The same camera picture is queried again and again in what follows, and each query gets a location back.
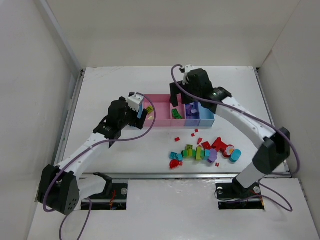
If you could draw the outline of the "lime lego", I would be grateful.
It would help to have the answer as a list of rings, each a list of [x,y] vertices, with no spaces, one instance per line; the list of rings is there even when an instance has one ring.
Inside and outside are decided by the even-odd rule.
[[[147,110],[147,112],[148,112],[149,114],[154,111],[154,109],[153,109],[152,106],[148,106],[146,110]]]

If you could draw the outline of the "purple lego brick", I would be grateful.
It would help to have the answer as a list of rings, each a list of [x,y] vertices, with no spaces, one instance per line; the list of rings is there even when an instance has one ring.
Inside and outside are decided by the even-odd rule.
[[[185,115],[187,119],[199,119],[199,108],[196,103],[185,105]]]

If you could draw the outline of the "dark green lego piece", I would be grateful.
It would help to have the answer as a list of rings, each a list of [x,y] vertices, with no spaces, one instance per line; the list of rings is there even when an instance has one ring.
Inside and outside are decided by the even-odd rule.
[[[178,110],[176,108],[171,110],[172,113],[172,117],[174,119],[183,119],[183,117],[180,115],[180,113],[178,112]]]

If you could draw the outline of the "green lego row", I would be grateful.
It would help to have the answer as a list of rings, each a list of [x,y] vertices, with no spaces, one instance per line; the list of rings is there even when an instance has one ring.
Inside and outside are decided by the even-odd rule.
[[[193,145],[187,144],[185,149],[181,151],[181,155],[183,158],[194,158],[196,161],[206,161],[209,159],[211,152],[201,146],[194,148]]]

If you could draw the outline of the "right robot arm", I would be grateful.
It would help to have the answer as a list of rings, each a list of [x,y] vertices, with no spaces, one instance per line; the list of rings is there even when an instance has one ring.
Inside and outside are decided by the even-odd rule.
[[[252,162],[232,181],[235,191],[243,192],[263,177],[270,175],[290,156],[290,132],[277,129],[248,112],[223,87],[213,87],[208,73],[192,65],[175,65],[183,74],[181,81],[170,84],[170,103],[178,105],[199,102],[203,108],[225,119],[241,131],[257,148]]]

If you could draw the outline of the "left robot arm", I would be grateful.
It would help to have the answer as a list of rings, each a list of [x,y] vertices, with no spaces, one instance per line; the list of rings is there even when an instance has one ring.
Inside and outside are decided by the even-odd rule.
[[[132,92],[111,102],[107,115],[99,122],[85,143],[57,165],[47,165],[41,174],[37,200],[47,213],[59,212],[68,216],[79,210],[81,202],[93,195],[106,194],[112,178],[96,172],[82,178],[87,168],[106,149],[123,142],[122,130],[131,126],[141,130],[148,111],[143,108],[147,96]]]

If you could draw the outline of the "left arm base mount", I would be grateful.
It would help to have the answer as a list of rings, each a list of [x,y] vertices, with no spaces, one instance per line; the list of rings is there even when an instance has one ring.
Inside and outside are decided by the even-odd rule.
[[[124,211],[127,209],[128,182],[96,172],[79,180],[77,210]]]

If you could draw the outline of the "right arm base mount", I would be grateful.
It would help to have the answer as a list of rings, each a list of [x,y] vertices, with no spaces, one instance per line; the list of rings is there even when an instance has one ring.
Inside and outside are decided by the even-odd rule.
[[[219,210],[264,210],[260,185],[256,182],[249,188],[237,192],[231,182],[215,184],[214,196]]]

